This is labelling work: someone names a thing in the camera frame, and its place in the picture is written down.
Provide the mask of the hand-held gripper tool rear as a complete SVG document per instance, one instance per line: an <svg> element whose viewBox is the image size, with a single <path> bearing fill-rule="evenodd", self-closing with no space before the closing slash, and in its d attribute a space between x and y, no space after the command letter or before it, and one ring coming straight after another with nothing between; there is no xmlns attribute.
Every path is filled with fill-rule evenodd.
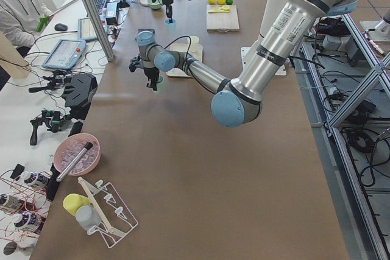
<svg viewBox="0 0 390 260"><path fill-rule="evenodd" d="M52 72L52 76L43 76L43 79L48 81L46 86L32 87L28 89L30 93L37 93L44 90L57 90L71 81L71 73L68 71L55 70Z"/></svg>

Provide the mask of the black computer mouse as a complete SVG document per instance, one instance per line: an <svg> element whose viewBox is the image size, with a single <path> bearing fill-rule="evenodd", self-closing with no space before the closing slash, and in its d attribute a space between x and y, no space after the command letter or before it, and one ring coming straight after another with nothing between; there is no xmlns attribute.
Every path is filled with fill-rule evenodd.
<svg viewBox="0 0 390 260"><path fill-rule="evenodd" d="M58 32L65 32L68 30L68 26L66 24L63 24L63 23L57 23L54 26L54 30L58 31Z"/></svg>

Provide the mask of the cream plastic tray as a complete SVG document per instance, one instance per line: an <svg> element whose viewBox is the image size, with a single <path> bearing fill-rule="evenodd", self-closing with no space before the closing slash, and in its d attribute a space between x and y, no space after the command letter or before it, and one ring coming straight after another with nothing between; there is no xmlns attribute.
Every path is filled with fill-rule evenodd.
<svg viewBox="0 0 390 260"><path fill-rule="evenodd" d="M197 50L194 51L192 49L189 49L188 53L191 54L194 58L196 58L199 61L202 61L203 58L203 47L202 45L198 44ZM188 44L183 44L183 43L173 43L170 45L169 49L171 51L179 51L179 52L186 52L188 49ZM166 75L168 77L177 77L177 78L191 78L191 76L185 74L184 71L182 71L179 68L174 68L168 72L166 72Z"/></svg>

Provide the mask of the blue teach pendant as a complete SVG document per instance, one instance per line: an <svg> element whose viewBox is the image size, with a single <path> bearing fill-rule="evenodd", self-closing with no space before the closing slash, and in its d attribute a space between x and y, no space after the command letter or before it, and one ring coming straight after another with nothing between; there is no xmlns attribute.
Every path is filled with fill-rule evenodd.
<svg viewBox="0 0 390 260"><path fill-rule="evenodd" d="M84 40L61 39L43 62L43 68L71 69L81 58L86 48Z"/></svg>
<svg viewBox="0 0 390 260"><path fill-rule="evenodd" d="M79 18L77 22L77 36L79 40L96 41L98 39L91 20L86 18Z"/></svg>

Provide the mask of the blue teach pendant rear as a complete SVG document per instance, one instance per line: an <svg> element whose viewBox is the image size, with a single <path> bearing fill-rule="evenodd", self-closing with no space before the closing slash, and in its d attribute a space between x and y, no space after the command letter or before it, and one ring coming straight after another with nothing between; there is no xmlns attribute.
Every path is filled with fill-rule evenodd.
<svg viewBox="0 0 390 260"><path fill-rule="evenodd" d="M98 39L91 20L86 18L79 18L77 22L77 36L79 40L96 41Z"/></svg>

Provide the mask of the wooden board leaning left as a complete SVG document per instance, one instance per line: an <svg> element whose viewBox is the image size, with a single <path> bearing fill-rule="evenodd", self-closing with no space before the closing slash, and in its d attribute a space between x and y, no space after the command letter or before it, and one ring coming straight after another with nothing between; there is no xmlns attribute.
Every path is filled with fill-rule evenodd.
<svg viewBox="0 0 390 260"><path fill-rule="evenodd" d="M28 62L1 33L1 66L14 79L26 79L30 74Z"/></svg>

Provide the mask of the blue cup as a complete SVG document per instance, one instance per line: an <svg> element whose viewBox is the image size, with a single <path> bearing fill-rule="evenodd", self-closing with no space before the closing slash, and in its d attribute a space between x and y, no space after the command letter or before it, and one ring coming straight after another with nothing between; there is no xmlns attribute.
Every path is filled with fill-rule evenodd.
<svg viewBox="0 0 390 260"><path fill-rule="evenodd" d="M174 35L176 33L176 20L166 19L165 20L165 29L166 29L166 32L168 34Z"/></svg>

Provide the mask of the cream white cup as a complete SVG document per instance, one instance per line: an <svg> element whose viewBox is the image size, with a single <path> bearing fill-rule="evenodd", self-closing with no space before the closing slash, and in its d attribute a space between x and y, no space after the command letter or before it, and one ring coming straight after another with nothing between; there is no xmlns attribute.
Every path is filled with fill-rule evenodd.
<svg viewBox="0 0 390 260"><path fill-rule="evenodd" d="M187 40L189 51L190 52L196 52L200 49L199 44L199 37L195 35L190 35L190 37Z"/></svg>

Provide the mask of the wooden stick on rack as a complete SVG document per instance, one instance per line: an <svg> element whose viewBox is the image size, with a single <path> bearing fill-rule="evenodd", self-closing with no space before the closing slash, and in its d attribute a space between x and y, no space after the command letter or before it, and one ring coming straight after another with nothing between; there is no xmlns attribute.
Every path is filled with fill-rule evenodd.
<svg viewBox="0 0 390 260"><path fill-rule="evenodd" d="M94 197L99 192L99 189L95 188L92 184L90 184L89 182L84 180L82 177L79 177L77 180L78 180L78 183L83 188L83 190L85 191L90 203L92 204L92 206L95 208L95 210L99 214L100 218L102 219L107 231L110 234L113 234L114 227L110 224L110 222L108 221L107 217L105 216L103 210L101 209L97 200Z"/></svg>

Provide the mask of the blue teach pendant front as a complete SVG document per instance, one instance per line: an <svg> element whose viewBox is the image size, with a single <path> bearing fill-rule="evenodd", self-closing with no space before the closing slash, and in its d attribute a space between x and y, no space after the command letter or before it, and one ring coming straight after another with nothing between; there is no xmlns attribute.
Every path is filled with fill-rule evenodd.
<svg viewBox="0 0 390 260"><path fill-rule="evenodd" d="M86 48L84 40L61 39L43 62L43 68L71 69L81 58Z"/></svg>

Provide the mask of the aluminium frame post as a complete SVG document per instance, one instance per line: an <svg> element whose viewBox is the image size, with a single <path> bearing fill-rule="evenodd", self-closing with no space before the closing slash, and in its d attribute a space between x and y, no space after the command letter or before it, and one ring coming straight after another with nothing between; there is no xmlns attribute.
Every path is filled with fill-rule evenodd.
<svg viewBox="0 0 390 260"><path fill-rule="evenodd" d="M115 55L113 53L113 49L108 40L107 33L105 32L101 19L99 17L97 8L94 4L93 0L82 0L84 7L88 13L89 19L92 23L94 31L96 33L97 39L101 45L102 50L104 51L105 57L108 61L113 61L115 59Z"/></svg>

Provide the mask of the grey cup on rack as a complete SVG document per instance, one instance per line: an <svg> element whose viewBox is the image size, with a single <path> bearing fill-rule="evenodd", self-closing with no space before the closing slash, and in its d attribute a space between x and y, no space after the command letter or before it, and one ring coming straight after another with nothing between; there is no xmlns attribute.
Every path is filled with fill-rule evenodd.
<svg viewBox="0 0 390 260"><path fill-rule="evenodd" d="M84 230L89 230L93 226L99 226L102 219L92 206L81 206L75 214L75 218Z"/></svg>

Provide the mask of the wooden cutting board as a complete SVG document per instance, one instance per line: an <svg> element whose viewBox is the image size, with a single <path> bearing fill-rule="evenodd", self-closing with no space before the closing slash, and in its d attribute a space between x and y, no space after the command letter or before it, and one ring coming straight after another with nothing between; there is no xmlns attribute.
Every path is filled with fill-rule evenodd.
<svg viewBox="0 0 390 260"><path fill-rule="evenodd" d="M207 10L215 5L207 5ZM239 31L238 12L236 5L228 5L229 13L208 13L206 29L215 32L235 32Z"/></svg>

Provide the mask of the hand-held gripper tool front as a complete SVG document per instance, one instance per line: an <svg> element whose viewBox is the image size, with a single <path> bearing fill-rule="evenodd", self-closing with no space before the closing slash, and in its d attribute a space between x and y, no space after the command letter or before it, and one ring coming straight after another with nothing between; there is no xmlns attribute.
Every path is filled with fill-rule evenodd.
<svg viewBox="0 0 390 260"><path fill-rule="evenodd" d="M31 146L37 145L39 126L44 124L47 128L47 131L57 133L62 131L65 127L69 126L70 122L70 120L67 120L66 115L62 115L60 111L46 109L42 110L41 115L30 120L30 124L32 125L33 130L29 144Z"/></svg>

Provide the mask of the mint green cup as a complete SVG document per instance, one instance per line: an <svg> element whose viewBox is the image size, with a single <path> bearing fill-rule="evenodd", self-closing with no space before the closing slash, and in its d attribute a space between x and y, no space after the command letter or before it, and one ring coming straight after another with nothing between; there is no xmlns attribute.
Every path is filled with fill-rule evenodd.
<svg viewBox="0 0 390 260"><path fill-rule="evenodd" d="M163 76L159 76L155 89L152 90L154 94L159 94L163 92L164 89L164 78Z"/></svg>

